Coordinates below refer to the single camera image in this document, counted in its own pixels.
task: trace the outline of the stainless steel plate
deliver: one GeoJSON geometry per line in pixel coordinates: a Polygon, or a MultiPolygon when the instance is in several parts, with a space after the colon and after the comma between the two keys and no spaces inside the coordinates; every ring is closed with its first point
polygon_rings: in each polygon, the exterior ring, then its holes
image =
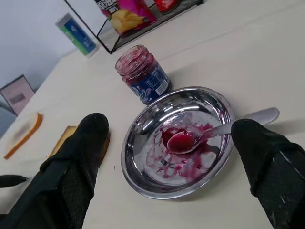
{"type": "Polygon", "coordinates": [[[178,198],[209,182],[223,167],[233,148],[230,135],[208,140],[208,148],[173,155],[165,148],[162,131],[174,124],[218,126],[234,121],[229,102],[204,87],[172,91],[146,107],[130,126],[122,146],[121,165],[130,186],[155,199],[178,198]]]}

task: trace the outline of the table surface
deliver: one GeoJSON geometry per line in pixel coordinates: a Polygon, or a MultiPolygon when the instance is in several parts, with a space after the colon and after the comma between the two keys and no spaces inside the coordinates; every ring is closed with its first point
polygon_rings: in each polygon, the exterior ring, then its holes
{"type": "MultiPolygon", "coordinates": [[[[209,0],[109,55],[90,59],[79,51],[64,57],[16,122],[44,115],[38,131],[9,160],[1,174],[33,176],[64,129],[94,112],[105,114],[111,141],[97,176],[84,229],[271,228],[250,186],[236,150],[221,172],[201,190],[178,200],[153,200],[125,181],[120,155],[125,134],[144,108],[114,69],[129,47],[145,45],[174,88],[209,87],[223,94],[237,116],[276,106],[270,128],[305,147],[305,1],[209,0]]],[[[4,154],[5,135],[0,141],[4,154]]],[[[25,186],[0,190],[6,213],[25,186]]]]}

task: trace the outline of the jam jar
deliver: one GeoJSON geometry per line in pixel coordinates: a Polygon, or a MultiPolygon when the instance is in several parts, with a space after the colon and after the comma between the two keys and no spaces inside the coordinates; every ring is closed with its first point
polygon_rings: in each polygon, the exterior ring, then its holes
{"type": "Polygon", "coordinates": [[[146,105],[172,88],[171,80],[143,45],[136,45],[127,50],[118,59],[115,69],[146,105]]]}

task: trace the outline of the framed picture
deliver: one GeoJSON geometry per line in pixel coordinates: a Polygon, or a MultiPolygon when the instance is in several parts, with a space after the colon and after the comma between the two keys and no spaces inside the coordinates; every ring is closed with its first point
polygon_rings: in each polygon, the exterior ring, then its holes
{"type": "Polygon", "coordinates": [[[35,94],[24,75],[0,89],[4,97],[16,115],[19,115],[25,105],[35,94]]]}

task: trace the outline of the chip bag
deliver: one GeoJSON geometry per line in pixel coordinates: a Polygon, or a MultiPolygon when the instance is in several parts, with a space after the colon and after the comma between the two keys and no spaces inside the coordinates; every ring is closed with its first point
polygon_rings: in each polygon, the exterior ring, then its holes
{"type": "Polygon", "coordinates": [[[156,21],[144,0],[95,0],[120,36],[156,21]]]}

